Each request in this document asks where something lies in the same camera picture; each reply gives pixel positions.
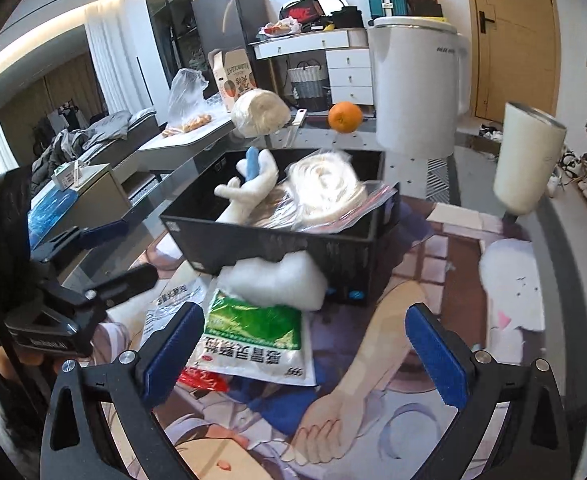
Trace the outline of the person's left hand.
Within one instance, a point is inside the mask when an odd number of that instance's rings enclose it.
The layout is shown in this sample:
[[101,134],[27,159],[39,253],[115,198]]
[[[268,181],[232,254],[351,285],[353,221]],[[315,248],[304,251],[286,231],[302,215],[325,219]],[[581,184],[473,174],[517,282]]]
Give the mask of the person's left hand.
[[[40,366],[45,361],[51,362],[52,369],[56,374],[60,372],[62,363],[65,362],[64,358],[60,358],[59,356],[50,356],[49,354],[37,352],[36,350],[21,349],[16,347],[15,353],[18,361],[25,366]],[[0,374],[7,380],[12,380],[13,382],[18,380],[18,375],[16,373],[14,364],[9,359],[9,356],[3,347],[0,347]]]

